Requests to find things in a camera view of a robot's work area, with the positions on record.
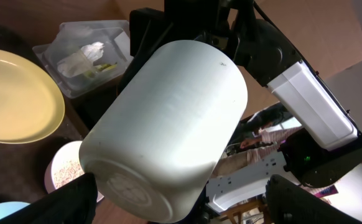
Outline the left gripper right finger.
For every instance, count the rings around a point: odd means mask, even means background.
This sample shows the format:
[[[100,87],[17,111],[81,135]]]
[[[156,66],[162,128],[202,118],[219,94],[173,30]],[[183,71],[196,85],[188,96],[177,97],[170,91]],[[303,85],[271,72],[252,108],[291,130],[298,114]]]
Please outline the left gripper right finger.
[[[277,174],[267,182],[266,199],[275,224],[362,224]]]

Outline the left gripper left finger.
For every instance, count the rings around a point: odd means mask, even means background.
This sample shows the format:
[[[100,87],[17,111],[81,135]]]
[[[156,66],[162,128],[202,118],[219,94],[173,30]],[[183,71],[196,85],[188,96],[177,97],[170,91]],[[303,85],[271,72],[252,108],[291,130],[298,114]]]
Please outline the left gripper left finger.
[[[95,177],[86,173],[0,219],[0,224],[92,224],[97,196]]]

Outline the white cup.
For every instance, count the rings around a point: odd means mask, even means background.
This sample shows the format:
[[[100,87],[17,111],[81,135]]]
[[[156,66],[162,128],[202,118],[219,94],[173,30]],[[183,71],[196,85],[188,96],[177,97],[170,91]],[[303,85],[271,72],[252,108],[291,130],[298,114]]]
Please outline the white cup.
[[[98,191],[148,221],[185,218],[247,105],[234,62],[195,40],[157,49],[83,140]]]

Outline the yellow green wrapper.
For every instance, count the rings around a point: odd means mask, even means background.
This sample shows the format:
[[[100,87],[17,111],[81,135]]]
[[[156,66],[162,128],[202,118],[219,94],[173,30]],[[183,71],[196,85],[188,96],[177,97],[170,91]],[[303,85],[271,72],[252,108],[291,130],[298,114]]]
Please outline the yellow green wrapper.
[[[83,73],[83,75],[88,78],[94,78],[97,74],[107,72],[109,70],[115,69],[116,67],[117,67],[116,63],[115,64],[104,63],[101,65],[94,66],[95,71],[89,70],[89,71]]]

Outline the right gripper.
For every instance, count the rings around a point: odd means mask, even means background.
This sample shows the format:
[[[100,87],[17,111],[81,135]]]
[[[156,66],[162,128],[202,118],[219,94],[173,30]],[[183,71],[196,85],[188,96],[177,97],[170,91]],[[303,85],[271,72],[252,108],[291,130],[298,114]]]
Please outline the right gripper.
[[[226,54],[232,61],[247,67],[253,60],[259,43],[254,0],[217,1],[214,26],[204,28],[199,41]]]

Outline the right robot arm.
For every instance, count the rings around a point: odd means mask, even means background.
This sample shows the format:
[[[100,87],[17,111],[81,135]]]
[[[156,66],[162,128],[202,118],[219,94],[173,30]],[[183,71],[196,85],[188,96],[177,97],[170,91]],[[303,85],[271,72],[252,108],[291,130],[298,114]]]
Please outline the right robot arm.
[[[237,10],[225,32],[225,52],[266,87],[300,123],[298,128],[263,131],[262,146],[241,143],[222,159],[206,186],[209,207],[224,212],[263,194],[272,175],[305,190],[328,187],[362,161],[362,132],[306,59],[254,1],[221,1],[223,20]]]

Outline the white napkin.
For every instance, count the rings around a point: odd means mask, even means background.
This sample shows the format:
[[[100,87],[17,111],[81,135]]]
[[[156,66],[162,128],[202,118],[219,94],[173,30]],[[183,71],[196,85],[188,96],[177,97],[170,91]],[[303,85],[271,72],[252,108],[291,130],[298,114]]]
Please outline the white napkin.
[[[93,63],[103,56],[104,43],[94,42],[83,46],[77,52],[57,63],[57,70],[65,77],[72,78],[91,70]]]

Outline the pink bowl with rice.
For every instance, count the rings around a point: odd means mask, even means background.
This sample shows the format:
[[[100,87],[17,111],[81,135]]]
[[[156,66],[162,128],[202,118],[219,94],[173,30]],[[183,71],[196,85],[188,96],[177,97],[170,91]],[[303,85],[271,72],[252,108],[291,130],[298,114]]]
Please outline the pink bowl with rice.
[[[82,141],[72,141],[62,146],[45,170],[44,184],[48,194],[84,174],[79,161]]]

